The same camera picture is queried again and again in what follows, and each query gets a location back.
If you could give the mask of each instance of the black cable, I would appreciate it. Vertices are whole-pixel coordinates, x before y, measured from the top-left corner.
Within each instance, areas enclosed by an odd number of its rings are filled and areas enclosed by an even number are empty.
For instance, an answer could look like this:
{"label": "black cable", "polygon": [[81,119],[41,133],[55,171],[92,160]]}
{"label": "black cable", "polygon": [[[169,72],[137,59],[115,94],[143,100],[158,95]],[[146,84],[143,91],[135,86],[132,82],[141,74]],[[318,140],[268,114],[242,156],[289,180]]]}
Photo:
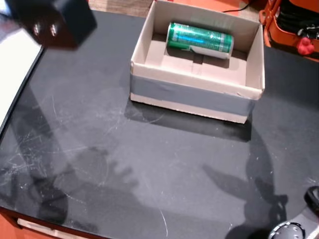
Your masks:
{"label": "black cable", "polygon": [[249,7],[251,4],[253,4],[256,0],[251,0],[246,6],[244,6],[241,9],[237,9],[237,10],[227,10],[227,11],[223,11],[223,12],[233,12],[233,11],[242,11],[245,10],[247,7]]}

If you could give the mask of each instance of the black table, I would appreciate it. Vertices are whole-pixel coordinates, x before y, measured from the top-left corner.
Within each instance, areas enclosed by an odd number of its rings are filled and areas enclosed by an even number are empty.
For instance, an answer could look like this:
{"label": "black table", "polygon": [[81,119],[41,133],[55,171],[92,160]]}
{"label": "black table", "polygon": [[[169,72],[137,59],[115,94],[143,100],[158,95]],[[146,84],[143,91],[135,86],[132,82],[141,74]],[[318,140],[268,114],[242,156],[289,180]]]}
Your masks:
{"label": "black table", "polygon": [[129,100],[144,19],[97,12],[47,50],[0,145],[0,207],[112,239],[262,239],[319,181],[319,65],[265,48],[266,90],[234,124]]}

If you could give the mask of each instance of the green can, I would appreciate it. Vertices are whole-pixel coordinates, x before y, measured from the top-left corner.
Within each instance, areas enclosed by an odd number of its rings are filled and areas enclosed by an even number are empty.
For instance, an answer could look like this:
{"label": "green can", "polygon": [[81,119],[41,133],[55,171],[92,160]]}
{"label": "green can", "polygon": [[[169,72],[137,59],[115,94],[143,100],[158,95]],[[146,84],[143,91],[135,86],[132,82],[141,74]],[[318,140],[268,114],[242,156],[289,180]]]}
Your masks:
{"label": "green can", "polygon": [[169,47],[228,59],[234,47],[234,37],[216,31],[172,22],[168,27]]}

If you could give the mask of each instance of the white paper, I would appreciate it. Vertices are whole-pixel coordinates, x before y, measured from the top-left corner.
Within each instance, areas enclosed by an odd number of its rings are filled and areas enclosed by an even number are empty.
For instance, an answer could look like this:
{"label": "white paper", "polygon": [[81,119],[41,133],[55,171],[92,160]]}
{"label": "white paper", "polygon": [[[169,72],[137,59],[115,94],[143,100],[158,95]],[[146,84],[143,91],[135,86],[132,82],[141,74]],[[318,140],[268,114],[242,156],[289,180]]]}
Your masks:
{"label": "white paper", "polygon": [[0,41],[0,125],[40,49],[24,29]]}

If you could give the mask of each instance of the cardboard box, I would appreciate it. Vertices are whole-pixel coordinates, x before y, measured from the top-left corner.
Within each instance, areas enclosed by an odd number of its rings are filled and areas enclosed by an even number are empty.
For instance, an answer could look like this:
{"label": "cardboard box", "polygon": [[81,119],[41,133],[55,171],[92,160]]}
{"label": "cardboard box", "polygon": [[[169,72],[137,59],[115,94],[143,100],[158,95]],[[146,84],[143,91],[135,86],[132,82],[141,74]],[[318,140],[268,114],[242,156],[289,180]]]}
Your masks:
{"label": "cardboard box", "polygon": [[[229,60],[166,49],[174,21],[234,36]],[[244,123],[265,88],[259,23],[198,7],[155,1],[131,60],[130,98],[154,106]]]}

